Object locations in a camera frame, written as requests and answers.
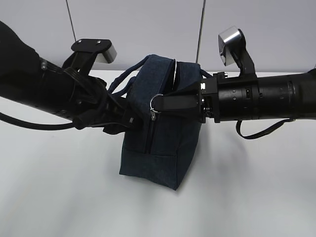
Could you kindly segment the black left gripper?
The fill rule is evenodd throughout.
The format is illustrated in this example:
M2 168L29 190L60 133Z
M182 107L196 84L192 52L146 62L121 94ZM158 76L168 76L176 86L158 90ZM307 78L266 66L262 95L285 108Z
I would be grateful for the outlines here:
M133 110L126 98L108 95L96 108L90 108L74 117L74 127L100 127L103 132L116 135L122 132L141 129L143 120Z

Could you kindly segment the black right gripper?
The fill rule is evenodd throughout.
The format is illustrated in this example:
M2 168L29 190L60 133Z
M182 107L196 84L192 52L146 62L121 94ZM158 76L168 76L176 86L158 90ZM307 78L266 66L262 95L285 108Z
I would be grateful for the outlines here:
M258 119L256 74L229 78L224 72L211 75L201 71L201 75L201 89L199 83L193 83L169 94L154 96L154 111L170 112L199 123L205 123L205 116L216 123ZM205 116L200 112L200 95Z

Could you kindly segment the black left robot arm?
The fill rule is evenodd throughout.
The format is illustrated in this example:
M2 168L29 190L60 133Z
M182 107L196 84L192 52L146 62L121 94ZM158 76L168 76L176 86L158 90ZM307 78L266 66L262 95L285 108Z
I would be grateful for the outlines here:
M0 95L2 98L67 119L38 124L1 114L6 123L33 130L102 128L116 135L140 129L141 117L127 99L113 95L104 80L89 73L97 58L112 63L117 55L108 39L80 39L59 67L26 45L5 23L0 25Z

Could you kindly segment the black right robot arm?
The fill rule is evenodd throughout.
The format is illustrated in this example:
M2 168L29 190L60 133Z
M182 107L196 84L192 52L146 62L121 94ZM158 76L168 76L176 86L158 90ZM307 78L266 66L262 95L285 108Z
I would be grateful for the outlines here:
M257 77L224 73L171 92L156 95L151 111L181 116L204 123L259 119L315 119L316 71L301 74Z

